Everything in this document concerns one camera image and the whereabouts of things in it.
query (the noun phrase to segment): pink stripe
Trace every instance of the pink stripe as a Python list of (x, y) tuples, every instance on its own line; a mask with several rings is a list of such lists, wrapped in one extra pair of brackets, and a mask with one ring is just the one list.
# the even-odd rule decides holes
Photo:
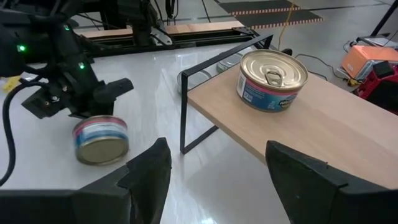
[(299, 91), (294, 91), (294, 92), (277, 92), (277, 91), (270, 91), (266, 88), (263, 88), (257, 84), (255, 84), (254, 82), (252, 82), (250, 79), (246, 79), (246, 83), (251, 85), (253, 88), (259, 90), (262, 93), (268, 93), (271, 95), (277, 95), (277, 96), (285, 96), (285, 95), (293, 95), (298, 93)]
[(101, 122), (114, 122), (118, 123), (121, 126), (127, 127), (126, 123), (119, 118), (96, 118), (92, 119), (91, 121), (83, 122), (79, 127), (77, 127), (73, 132), (73, 136), (76, 134), (80, 134), (81, 131), (90, 124), (101, 123)]

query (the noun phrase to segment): yellow cable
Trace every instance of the yellow cable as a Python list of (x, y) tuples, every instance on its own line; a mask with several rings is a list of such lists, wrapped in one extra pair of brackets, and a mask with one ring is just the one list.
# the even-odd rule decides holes
[(280, 47), (280, 42), (282, 40), (282, 35), (284, 34), (285, 29), (287, 27), (287, 23), (289, 22), (290, 16), (292, 15), (293, 7), (294, 7), (294, 1), (295, 0), (292, 0), (292, 5), (291, 5), (291, 7), (289, 9), (289, 14), (287, 15), (287, 18), (286, 18), (286, 21), (285, 21), (285, 24), (284, 24), (284, 28), (282, 29), (282, 31), (280, 32), (280, 35), (279, 35), (278, 50), (279, 50), (279, 47)]

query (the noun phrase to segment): can lid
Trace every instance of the can lid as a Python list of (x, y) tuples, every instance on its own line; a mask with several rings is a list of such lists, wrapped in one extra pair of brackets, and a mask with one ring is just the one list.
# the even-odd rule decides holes
[[(181, 76), (182, 74), (179, 73), (177, 77), (177, 83), (179, 86), (181, 86)], [(211, 75), (204, 70), (196, 72), (188, 78), (188, 89), (190, 90), (194, 88), (195, 86), (207, 81), (209, 78), (211, 78)]]
[(232, 66), (239, 63), (241, 61), (241, 59), (242, 59), (242, 54), (236, 53), (236, 54), (233, 54), (233, 55), (225, 58), (224, 60), (221, 60), (219, 63), (221, 65), (224, 65), (227, 68), (231, 68)]
[(253, 81), (278, 90), (303, 86), (307, 69), (295, 58), (275, 50), (255, 50), (241, 60), (243, 72)]
[(105, 165), (117, 161), (127, 154), (129, 144), (125, 139), (104, 138), (77, 149), (78, 159), (90, 165)]

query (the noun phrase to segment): can label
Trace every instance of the can label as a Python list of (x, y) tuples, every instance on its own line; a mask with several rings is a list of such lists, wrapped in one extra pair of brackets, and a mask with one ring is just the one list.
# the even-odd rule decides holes
[(236, 91), (247, 103), (260, 110), (282, 111), (290, 106), (296, 98), (297, 91), (276, 92), (257, 85), (246, 78), (242, 72), (239, 74)]
[(95, 141), (95, 139), (99, 138), (116, 137), (127, 139), (127, 127), (122, 123), (97, 121), (85, 125), (73, 132), (76, 149), (87, 142)]

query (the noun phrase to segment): red device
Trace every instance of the red device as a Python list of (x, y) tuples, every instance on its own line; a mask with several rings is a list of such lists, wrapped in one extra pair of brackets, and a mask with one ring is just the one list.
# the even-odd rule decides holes
[(398, 115), (398, 65), (381, 62), (356, 90), (355, 95)]

